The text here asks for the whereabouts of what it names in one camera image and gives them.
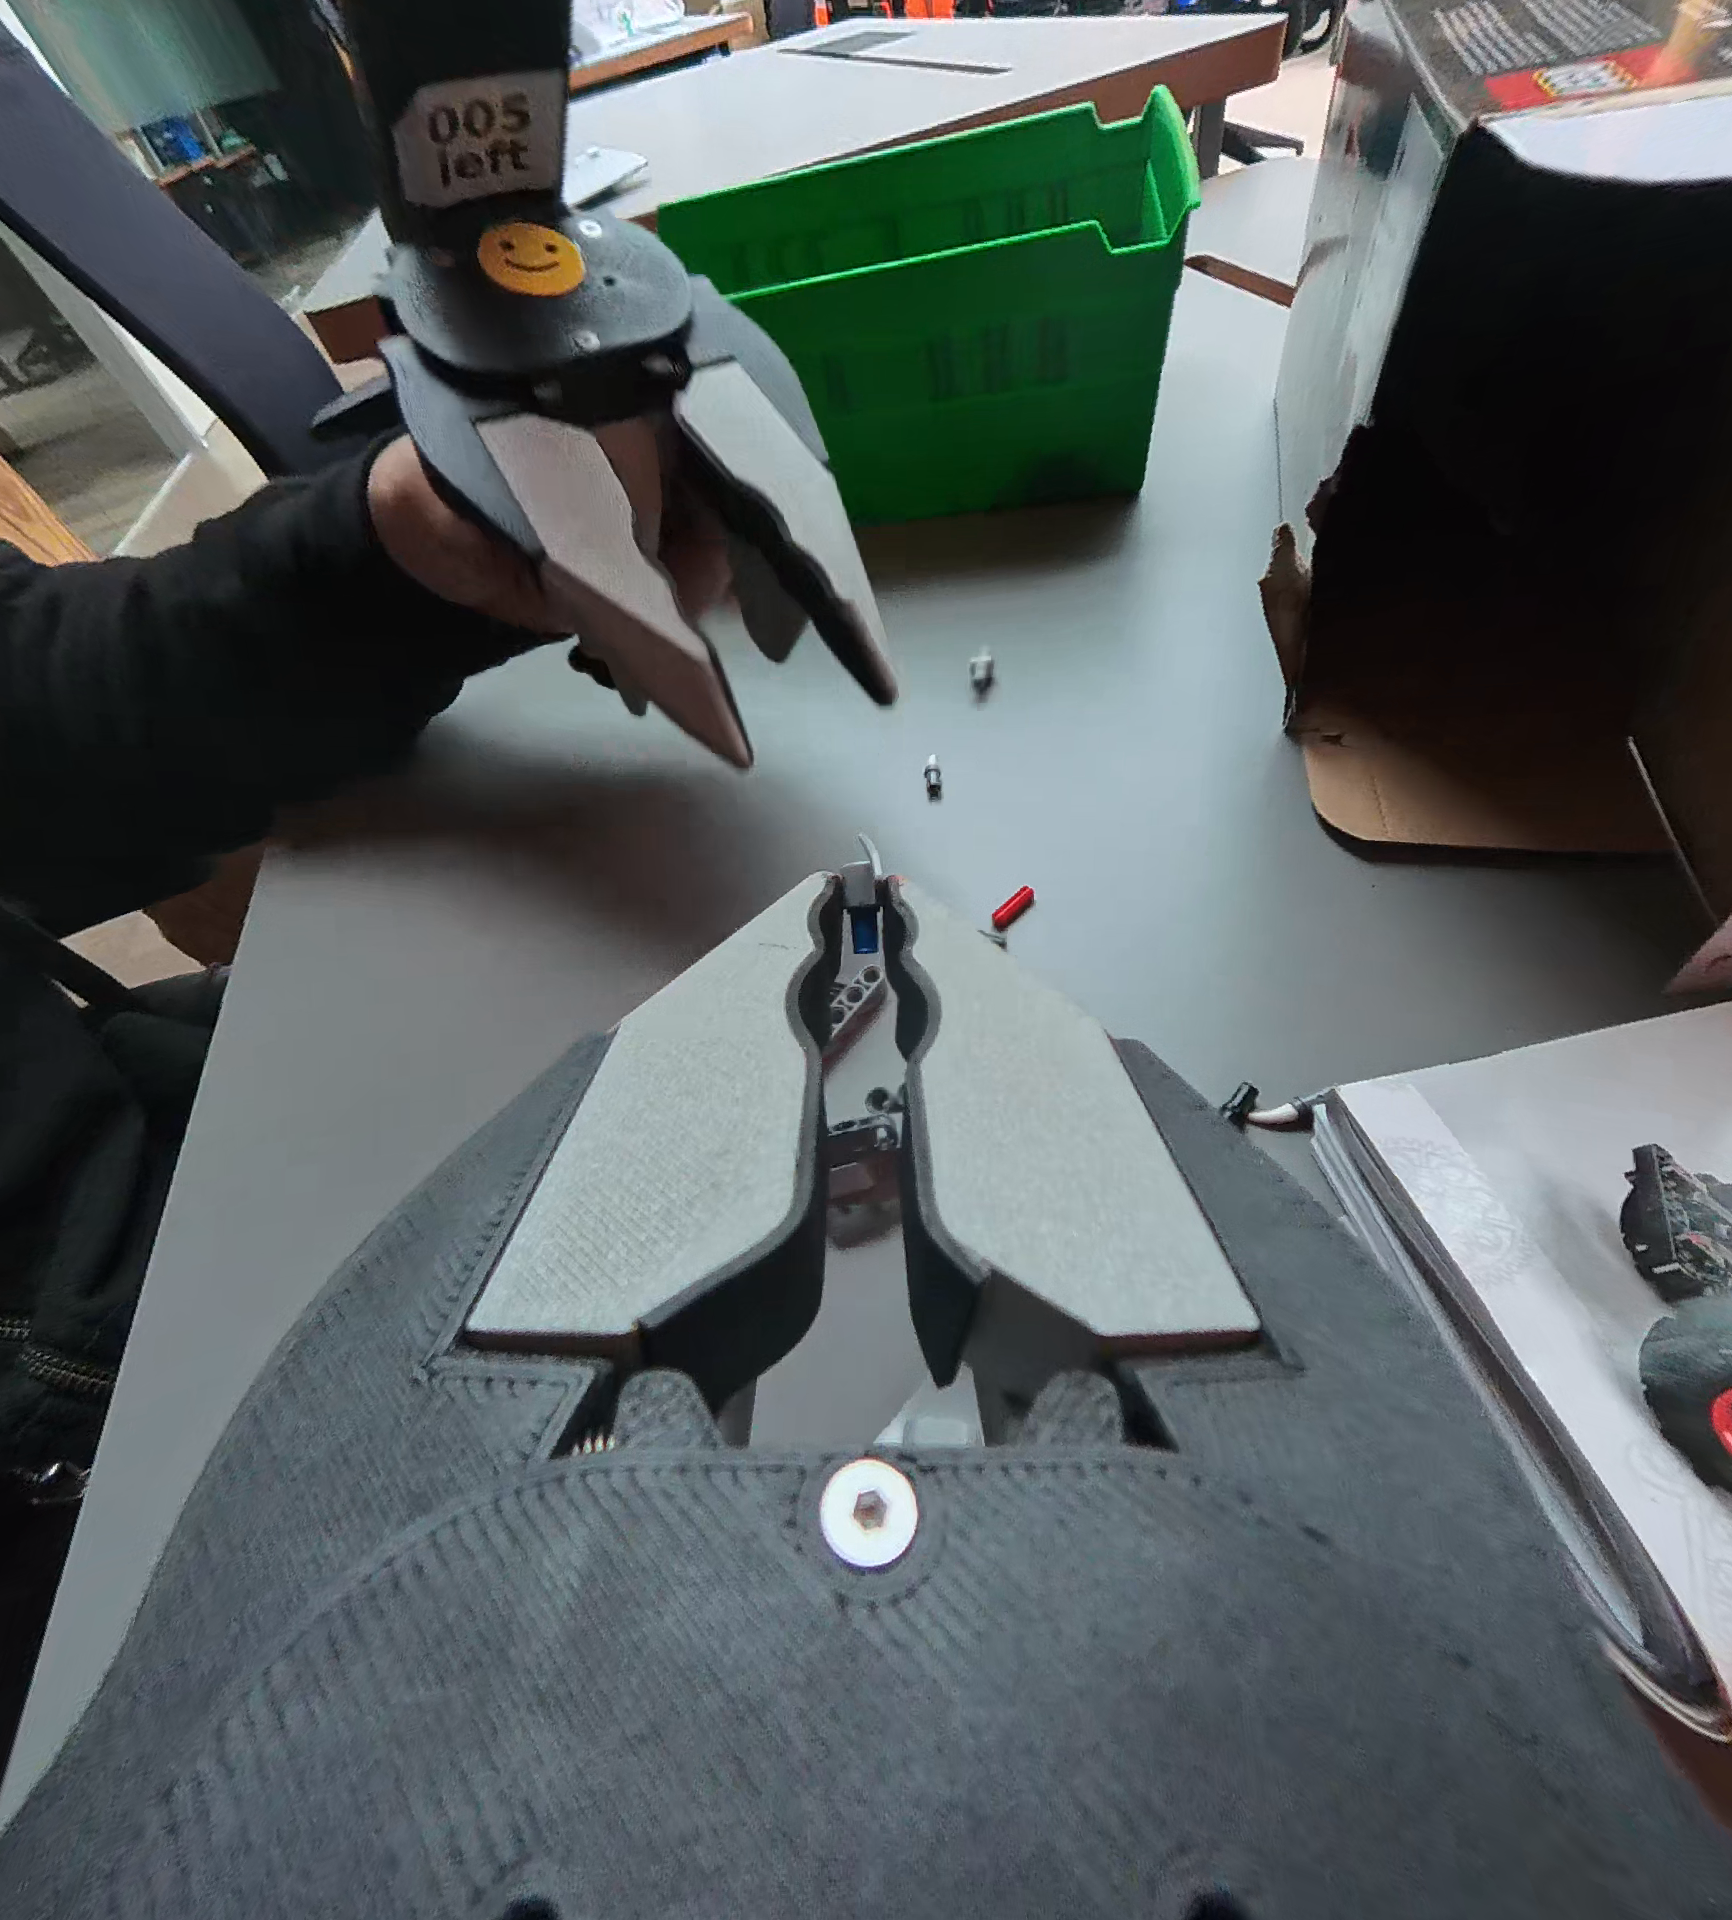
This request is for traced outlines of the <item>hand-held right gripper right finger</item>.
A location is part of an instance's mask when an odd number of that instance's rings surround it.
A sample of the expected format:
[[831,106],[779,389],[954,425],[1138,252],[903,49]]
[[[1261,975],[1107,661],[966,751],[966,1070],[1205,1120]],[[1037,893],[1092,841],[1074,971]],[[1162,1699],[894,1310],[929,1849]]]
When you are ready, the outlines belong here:
[[909,1310],[934,1382],[973,1382],[982,1440],[1013,1440],[1065,1372],[1256,1349],[1259,1308],[1107,1026],[902,877],[887,971]]

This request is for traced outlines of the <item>grey lego assembly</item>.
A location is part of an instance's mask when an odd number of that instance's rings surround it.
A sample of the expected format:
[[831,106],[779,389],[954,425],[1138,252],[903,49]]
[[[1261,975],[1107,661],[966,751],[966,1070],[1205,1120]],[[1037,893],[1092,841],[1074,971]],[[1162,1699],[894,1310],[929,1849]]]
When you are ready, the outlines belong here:
[[[884,862],[880,844],[859,835],[861,856],[840,871],[849,930],[849,971],[829,989],[829,1039],[825,1065],[840,1065],[871,1021],[884,1010]],[[829,1210],[873,1213],[898,1198],[898,1152],[903,1145],[903,1087],[877,1087],[865,1095],[865,1114],[829,1121]]]

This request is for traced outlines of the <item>torn cardboard toy box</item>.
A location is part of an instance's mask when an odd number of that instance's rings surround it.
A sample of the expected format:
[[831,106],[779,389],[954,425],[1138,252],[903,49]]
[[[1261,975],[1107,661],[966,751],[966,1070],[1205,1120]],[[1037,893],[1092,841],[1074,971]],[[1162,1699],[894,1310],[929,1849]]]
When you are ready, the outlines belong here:
[[1369,855],[1670,855],[1732,992],[1732,3],[1345,5],[1261,579]]

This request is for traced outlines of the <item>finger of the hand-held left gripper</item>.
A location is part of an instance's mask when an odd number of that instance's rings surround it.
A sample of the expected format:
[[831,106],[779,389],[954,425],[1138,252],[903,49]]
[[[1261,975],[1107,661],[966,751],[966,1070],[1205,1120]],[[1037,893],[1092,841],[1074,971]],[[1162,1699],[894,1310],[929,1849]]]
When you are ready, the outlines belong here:
[[722,761],[750,768],[727,672],[665,563],[662,428],[498,418],[481,422],[481,442],[540,540],[543,582],[584,661],[635,715],[660,708]]
[[733,358],[693,370],[675,421],[714,514],[750,551],[736,595],[761,650],[787,658],[811,627],[875,704],[894,704],[884,621],[825,461]]

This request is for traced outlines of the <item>grey wood-edged table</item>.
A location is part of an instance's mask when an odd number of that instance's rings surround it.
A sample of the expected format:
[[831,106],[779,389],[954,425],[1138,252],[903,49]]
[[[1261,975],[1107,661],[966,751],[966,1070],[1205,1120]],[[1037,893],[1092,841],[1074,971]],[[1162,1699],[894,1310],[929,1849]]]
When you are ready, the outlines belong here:
[[1279,11],[926,18],[831,25],[571,95],[567,5],[349,5],[352,90],[375,209],[309,304],[325,352],[358,361],[448,271],[511,313],[625,271],[630,227],[670,203],[865,153],[1087,105],[1138,122],[1266,83]]

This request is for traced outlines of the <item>person's left hand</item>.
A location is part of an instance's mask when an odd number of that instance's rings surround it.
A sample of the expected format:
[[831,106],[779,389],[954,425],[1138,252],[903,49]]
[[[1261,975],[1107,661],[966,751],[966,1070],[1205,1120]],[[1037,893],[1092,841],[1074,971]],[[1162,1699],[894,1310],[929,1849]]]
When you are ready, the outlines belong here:
[[[598,431],[634,504],[638,544],[671,579],[695,621],[731,597],[731,557],[719,523],[671,465],[670,431],[650,421]],[[481,523],[457,514],[436,490],[410,436],[372,452],[369,516],[384,553],[436,597],[540,639],[571,639],[573,612],[540,570]]]

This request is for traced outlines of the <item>truck instruction booklet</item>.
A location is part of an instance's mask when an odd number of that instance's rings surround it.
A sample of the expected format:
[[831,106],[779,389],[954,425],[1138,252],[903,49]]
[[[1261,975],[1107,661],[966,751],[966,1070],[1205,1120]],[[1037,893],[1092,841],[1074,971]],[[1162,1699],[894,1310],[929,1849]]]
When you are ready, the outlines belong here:
[[1314,1156],[1618,1664],[1732,1741],[1732,1001],[1335,1087]]

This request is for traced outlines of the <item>person's left forearm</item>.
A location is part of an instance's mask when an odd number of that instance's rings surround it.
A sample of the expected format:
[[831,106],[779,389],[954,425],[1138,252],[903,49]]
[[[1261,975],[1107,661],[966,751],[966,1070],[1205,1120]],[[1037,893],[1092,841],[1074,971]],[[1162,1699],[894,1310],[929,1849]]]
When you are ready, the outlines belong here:
[[384,553],[372,452],[266,485],[157,553],[43,565],[0,542],[0,898],[50,930],[203,878],[292,807],[414,749],[543,639]]

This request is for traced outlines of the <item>green plastic bin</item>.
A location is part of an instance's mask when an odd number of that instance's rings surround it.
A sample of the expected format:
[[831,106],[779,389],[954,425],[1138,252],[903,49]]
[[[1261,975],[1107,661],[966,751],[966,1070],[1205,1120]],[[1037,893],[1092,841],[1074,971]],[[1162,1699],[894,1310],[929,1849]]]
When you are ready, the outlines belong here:
[[665,203],[787,350],[856,523],[1143,491],[1197,158],[1170,87]]

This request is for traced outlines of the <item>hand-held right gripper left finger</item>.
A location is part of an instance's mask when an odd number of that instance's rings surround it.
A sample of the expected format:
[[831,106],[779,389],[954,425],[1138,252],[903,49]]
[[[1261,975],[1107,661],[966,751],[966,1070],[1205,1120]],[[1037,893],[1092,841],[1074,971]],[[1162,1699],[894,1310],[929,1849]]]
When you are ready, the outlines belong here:
[[567,1055],[571,1107],[486,1265],[486,1354],[684,1372],[713,1412],[813,1326],[825,1287],[829,873]]

